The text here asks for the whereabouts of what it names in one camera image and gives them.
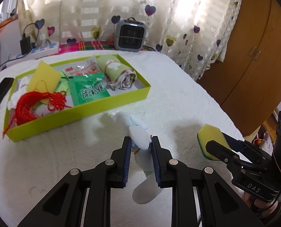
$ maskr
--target red string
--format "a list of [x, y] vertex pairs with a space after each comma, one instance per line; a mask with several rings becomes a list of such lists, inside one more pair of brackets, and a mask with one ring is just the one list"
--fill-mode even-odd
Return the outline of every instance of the red string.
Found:
[[23, 94], [17, 102], [17, 106], [14, 112], [14, 115], [7, 126], [7, 128], [3, 131], [3, 138], [5, 134], [12, 126], [13, 122], [16, 120], [17, 125], [22, 125], [28, 123], [30, 121], [36, 120], [39, 115], [35, 114], [32, 111], [32, 107], [39, 101], [49, 98], [48, 110], [63, 110], [67, 106], [66, 103], [66, 91], [55, 92], [55, 93], [41, 93], [37, 91], [32, 91]]

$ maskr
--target green packet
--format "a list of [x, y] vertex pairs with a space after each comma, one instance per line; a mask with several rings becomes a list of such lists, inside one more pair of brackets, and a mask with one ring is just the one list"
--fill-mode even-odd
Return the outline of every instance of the green packet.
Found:
[[102, 81], [103, 72], [69, 77], [74, 106], [110, 96]]

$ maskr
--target wardrobe door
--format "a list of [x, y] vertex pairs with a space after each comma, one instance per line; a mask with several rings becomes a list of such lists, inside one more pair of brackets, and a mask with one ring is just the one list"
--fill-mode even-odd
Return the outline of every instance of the wardrobe door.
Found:
[[247, 70], [262, 40], [270, 9], [271, 0], [242, 0], [224, 62], [211, 64], [197, 81], [219, 105]]
[[245, 74], [221, 108], [250, 135], [281, 101], [281, 7], [272, 0], [269, 21]]

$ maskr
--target power adapter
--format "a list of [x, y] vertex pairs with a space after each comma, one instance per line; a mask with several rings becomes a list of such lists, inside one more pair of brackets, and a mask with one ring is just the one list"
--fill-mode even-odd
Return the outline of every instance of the power adapter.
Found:
[[23, 34], [23, 39], [20, 41], [20, 50], [22, 52], [22, 55], [28, 54], [31, 51], [31, 42], [30, 37], [26, 37], [25, 34]]

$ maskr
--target green box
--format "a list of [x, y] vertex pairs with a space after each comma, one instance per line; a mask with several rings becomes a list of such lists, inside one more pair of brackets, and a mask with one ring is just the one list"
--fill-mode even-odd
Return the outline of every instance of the green box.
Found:
[[[114, 54], [121, 63], [131, 67], [134, 69], [126, 60], [124, 60], [120, 55]], [[89, 57], [82, 57], [72, 60], [66, 60], [51, 64], [50, 66], [60, 66], [69, 63], [74, 63], [78, 61], [87, 60]], [[16, 86], [18, 84], [18, 79], [23, 78], [24, 76], [31, 75], [35, 72], [31, 70], [29, 72], [25, 72], [14, 79], [12, 87], [10, 89], [9, 99], [11, 98], [12, 94], [15, 92]], [[31, 137], [33, 135], [42, 133], [44, 131], [56, 128], [58, 126], [62, 126], [68, 124], [70, 122], [85, 118], [87, 116], [97, 114], [112, 108], [116, 108], [122, 105], [126, 105], [132, 102], [140, 101], [146, 99], [149, 90], [151, 88], [150, 84], [135, 70], [137, 79], [144, 85], [143, 88], [129, 91], [127, 93], [118, 94], [115, 96], [109, 96], [103, 99], [99, 99], [96, 101], [92, 101], [89, 103], [85, 103], [82, 105], [78, 105], [76, 107], [68, 108], [62, 110], [57, 113], [49, 114], [47, 116], [41, 117], [37, 120], [33, 120], [31, 122], [25, 123], [20, 126], [13, 127], [7, 131], [7, 136], [13, 141], [18, 142], [22, 139]], [[4, 119], [4, 130], [7, 128], [9, 123], [10, 111], [6, 108], [6, 114]]]

